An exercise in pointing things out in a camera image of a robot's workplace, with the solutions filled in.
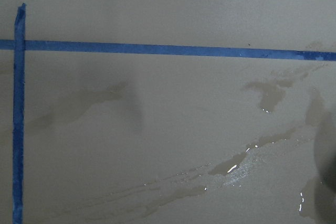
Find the mint green bowl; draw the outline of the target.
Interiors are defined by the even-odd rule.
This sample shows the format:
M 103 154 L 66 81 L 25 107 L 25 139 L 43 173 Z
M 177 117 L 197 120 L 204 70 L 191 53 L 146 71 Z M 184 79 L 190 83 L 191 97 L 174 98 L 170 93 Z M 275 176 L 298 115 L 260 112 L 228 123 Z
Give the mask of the mint green bowl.
M 314 206 L 320 223 L 335 223 L 335 114 L 327 112 L 314 140 L 314 161 L 319 181 Z

